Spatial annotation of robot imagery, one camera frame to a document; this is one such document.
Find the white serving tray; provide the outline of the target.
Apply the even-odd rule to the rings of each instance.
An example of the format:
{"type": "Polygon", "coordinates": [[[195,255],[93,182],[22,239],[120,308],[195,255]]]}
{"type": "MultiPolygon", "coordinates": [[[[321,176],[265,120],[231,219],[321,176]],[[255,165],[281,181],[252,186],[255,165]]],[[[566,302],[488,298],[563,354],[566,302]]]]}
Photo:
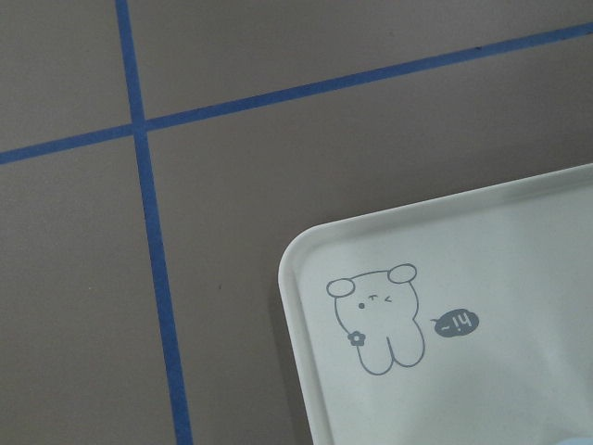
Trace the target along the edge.
{"type": "Polygon", "coordinates": [[[316,444],[592,436],[592,168],[308,229],[278,284],[316,444]]]}

